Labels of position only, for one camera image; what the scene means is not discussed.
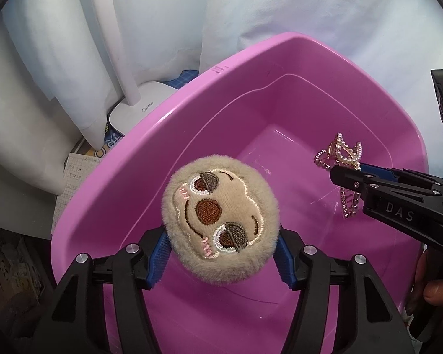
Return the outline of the right hand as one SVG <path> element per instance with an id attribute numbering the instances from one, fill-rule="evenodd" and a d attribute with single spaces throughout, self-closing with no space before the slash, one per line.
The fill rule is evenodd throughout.
<path id="1" fill-rule="evenodd" d="M 443 310 L 443 279 L 432 272 L 442 265 L 442 257 L 436 251 L 427 249 L 418 260 L 415 282 L 406 299 L 406 314 L 412 316 L 421 299 Z"/>

